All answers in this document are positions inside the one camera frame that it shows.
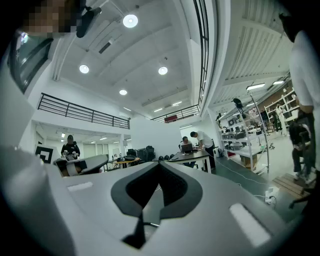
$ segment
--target wooden pallet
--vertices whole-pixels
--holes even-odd
[[[276,187],[286,191],[296,199],[300,199],[309,194],[308,192],[304,192],[304,194],[301,195],[303,188],[306,187],[305,181],[302,178],[295,180],[294,176],[289,173],[286,173],[282,177],[276,177],[272,182]]]

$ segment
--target black shirt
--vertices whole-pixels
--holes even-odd
[[[80,150],[77,146],[77,144],[65,144],[62,146],[62,149],[61,149],[61,155],[66,151],[68,151],[68,155],[71,155],[73,151],[75,151],[76,153],[79,154],[80,156]]]

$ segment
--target woman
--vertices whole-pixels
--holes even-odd
[[[275,112],[278,115],[281,126],[282,126],[282,135],[287,136],[287,128],[286,128],[286,123],[285,123],[284,110],[281,108],[280,103],[278,103],[276,105]]]

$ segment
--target equipment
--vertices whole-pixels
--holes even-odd
[[[191,152],[193,152],[194,149],[192,147],[192,144],[189,143],[189,144],[182,145],[181,150],[183,153],[191,153]]]

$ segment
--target window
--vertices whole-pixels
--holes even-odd
[[[37,71],[48,59],[53,39],[16,32],[11,45],[10,73],[20,90],[25,93]]]

